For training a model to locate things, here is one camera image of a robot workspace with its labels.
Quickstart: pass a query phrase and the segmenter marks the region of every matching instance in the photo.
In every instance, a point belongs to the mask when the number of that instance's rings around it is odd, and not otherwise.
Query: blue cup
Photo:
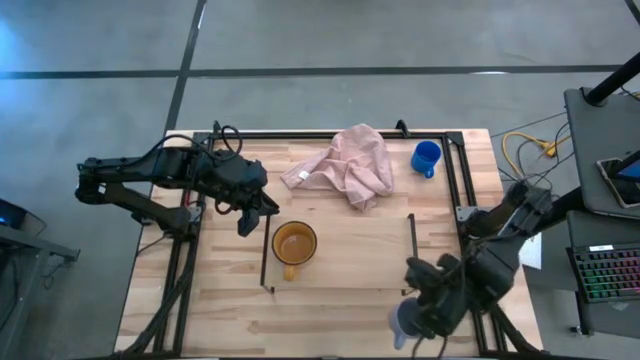
[[[416,150],[411,156],[411,167],[424,174],[427,179],[431,179],[435,174],[433,167],[440,160],[440,155],[442,155],[442,151],[436,143],[423,141],[416,146]]]

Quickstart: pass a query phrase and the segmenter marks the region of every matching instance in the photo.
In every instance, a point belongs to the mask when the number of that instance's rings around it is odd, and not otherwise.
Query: keyboard
[[[587,303],[640,299],[640,243],[568,248]]]

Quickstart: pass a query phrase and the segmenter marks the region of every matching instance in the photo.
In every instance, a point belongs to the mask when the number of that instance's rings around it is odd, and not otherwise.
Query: paper
[[[525,241],[518,256],[522,265],[542,270],[542,234],[537,233]]]

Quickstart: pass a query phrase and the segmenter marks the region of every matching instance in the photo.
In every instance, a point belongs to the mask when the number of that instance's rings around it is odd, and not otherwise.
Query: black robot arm
[[[156,221],[163,231],[184,232],[191,222],[185,206],[167,208],[149,197],[126,188],[127,182],[151,182],[166,189],[190,189],[215,199],[220,214],[240,210],[238,234],[247,236],[263,215],[277,214],[278,204],[263,191],[267,173],[260,161],[248,161],[238,152],[209,152],[201,144],[195,147],[160,145],[182,135],[169,135],[141,157],[96,159],[78,164],[80,172],[76,197],[87,204],[114,204],[131,211],[143,223]],[[220,209],[220,204],[228,207]]]
[[[492,313],[518,351],[537,351],[497,303],[513,287],[520,248],[541,230],[538,224],[551,206],[548,190],[516,183],[500,205],[489,212],[476,210],[462,224],[468,245],[460,260],[443,254],[435,267],[407,259],[405,280],[420,292],[420,316],[413,320],[418,332],[427,338],[449,336],[467,310],[474,309]]]

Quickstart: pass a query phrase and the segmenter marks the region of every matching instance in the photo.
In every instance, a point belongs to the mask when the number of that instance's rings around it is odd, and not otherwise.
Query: wooden tabletop
[[[481,129],[460,131],[464,134],[478,205],[495,206],[503,194],[489,133]],[[193,131],[179,133],[191,136]],[[378,205],[365,213],[353,209],[339,193],[290,191],[280,180],[283,172],[325,149],[329,140],[245,140],[242,156],[260,159],[268,170],[266,193],[280,205],[286,216],[373,218],[382,222],[414,213],[418,255],[435,263],[442,253],[459,255],[460,249],[444,161],[436,165],[436,175],[429,180],[410,168],[409,159],[419,141],[386,140],[395,191],[391,196],[380,198]],[[171,139],[165,144],[178,145],[187,143]],[[452,152],[464,206],[466,195],[455,146]],[[165,206],[179,205],[180,195],[179,190],[154,188],[152,192],[152,198]],[[241,238],[236,234],[239,214],[221,216],[213,210],[211,199],[207,199],[207,204],[211,206],[203,216],[183,356],[410,356],[413,342],[408,341],[401,351],[396,351],[387,326],[389,310],[403,299],[400,291],[296,288],[276,289],[275,294],[269,294],[260,286],[265,221],[261,219],[256,230],[247,238]],[[157,227],[148,227],[142,234],[140,246],[161,236]],[[129,346],[157,310],[170,250],[171,240],[164,240],[136,260],[116,350]],[[516,274],[513,289],[500,305],[525,338],[541,348],[522,269]],[[175,313],[169,319],[168,343],[173,339],[174,322]],[[489,344],[492,344],[488,319],[485,319],[485,328]],[[473,331],[471,317],[467,314],[449,337],[445,354],[476,355]],[[442,339],[425,340],[418,354],[435,356],[441,344]]]
[[[298,266],[292,281],[284,279],[284,264],[271,248],[274,232],[289,221],[313,229],[318,247],[309,262]],[[278,289],[408,289],[406,259],[413,256],[407,216],[313,216],[288,213],[272,216],[267,235],[265,286]]]

